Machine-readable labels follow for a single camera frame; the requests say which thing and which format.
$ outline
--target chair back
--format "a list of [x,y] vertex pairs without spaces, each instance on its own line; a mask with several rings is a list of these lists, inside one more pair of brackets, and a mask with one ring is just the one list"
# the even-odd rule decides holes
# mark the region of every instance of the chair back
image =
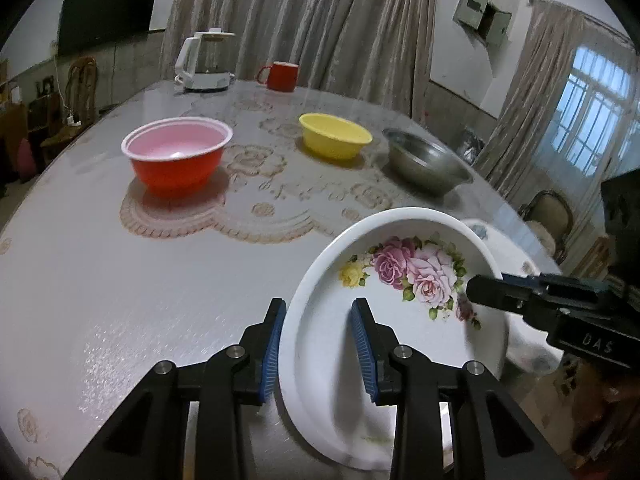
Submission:
[[540,191],[524,208],[525,221],[540,222],[554,240],[563,240],[574,228],[574,215],[567,201],[552,190]]
[[73,115],[78,115],[83,128],[95,121],[95,85],[98,67],[95,57],[76,59],[69,67],[66,80],[65,105]]

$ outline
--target stainless steel bowl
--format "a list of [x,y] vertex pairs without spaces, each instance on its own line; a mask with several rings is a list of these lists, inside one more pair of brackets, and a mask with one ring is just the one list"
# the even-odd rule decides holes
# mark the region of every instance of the stainless steel bowl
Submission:
[[403,178],[436,196],[473,182],[465,164],[453,153],[402,130],[387,128],[389,162]]

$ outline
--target wall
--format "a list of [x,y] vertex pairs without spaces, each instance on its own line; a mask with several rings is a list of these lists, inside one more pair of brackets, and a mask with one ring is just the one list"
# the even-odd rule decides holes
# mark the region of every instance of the wall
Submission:
[[[63,0],[34,0],[0,50],[9,60],[9,78],[50,58],[51,41],[57,40]],[[165,28],[173,0],[155,0],[150,30]]]
[[427,85],[424,100],[424,125],[453,150],[460,145],[466,127],[487,142],[497,123],[484,110],[433,81]]
[[[579,9],[607,23],[607,25],[619,30],[623,34],[626,34],[624,27],[604,0],[555,1]],[[520,0],[518,12],[512,19],[513,24],[511,30],[508,32],[509,42],[504,45],[504,51],[500,53],[501,60],[495,70],[495,77],[492,78],[491,84],[487,87],[486,93],[480,103],[482,110],[485,110],[494,117],[500,115],[511,80],[515,74],[527,30],[529,29],[531,12],[532,8],[528,5],[527,0]]]
[[[453,21],[459,0],[436,0],[431,79],[481,107],[494,78],[487,49]],[[491,0],[500,10],[516,13],[520,0]]]
[[[58,59],[58,81],[64,98],[69,66],[79,56],[95,57],[98,78],[95,88],[95,108],[100,111],[111,105],[126,101],[133,94],[158,81],[160,70],[158,59],[163,31],[140,34],[117,43],[105,43],[83,50],[72,56]],[[47,76],[56,76],[52,60],[47,60],[25,70],[16,81],[22,90],[22,100],[29,103],[36,98],[36,81]]]

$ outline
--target white wall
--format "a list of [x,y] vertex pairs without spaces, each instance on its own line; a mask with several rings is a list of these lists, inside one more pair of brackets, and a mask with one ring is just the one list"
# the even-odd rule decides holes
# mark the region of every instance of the white wall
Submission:
[[[431,79],[479,106],[494,78],[492,63],[484,45],[453,21],[458,1],[436,0]],[[513,14],[520,3],[520,0],[490,1]]]
[[[63,0],[34,0],[7,39],[0,59],[9,60],[9,78],[50,58],[57,41]],[[165,28],[173,0],[155,0],[149,29]]]
[[[581,10],[584,13],[593,16],[611,27],[619,30],[626,35],[626,31],[616,15],[605,3],[604,0],[555,0],[574,9]],[[532,8],[527,4],[527,0],[520,0],[518,13],[512,19],[513,27],[508,32],[509,43],[505,44],[501,52],[501,60],[498,64],[495,77],[486,89],[486,94],[482,99],[480,107],[482,110],[494,117],[500,115],[504,100],[507,96],[511,79],[515,74],[520,53],[524,46],[524,40],[529,29]]]

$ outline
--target yellow bowl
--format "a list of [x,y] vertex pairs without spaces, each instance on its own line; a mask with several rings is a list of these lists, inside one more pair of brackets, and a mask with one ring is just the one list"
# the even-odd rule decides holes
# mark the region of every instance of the yellow bowl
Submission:
[[333,115],[303,114],[300,124],[306,146],[327,158],[353,158],[373,140],[369,131],[359,124]]

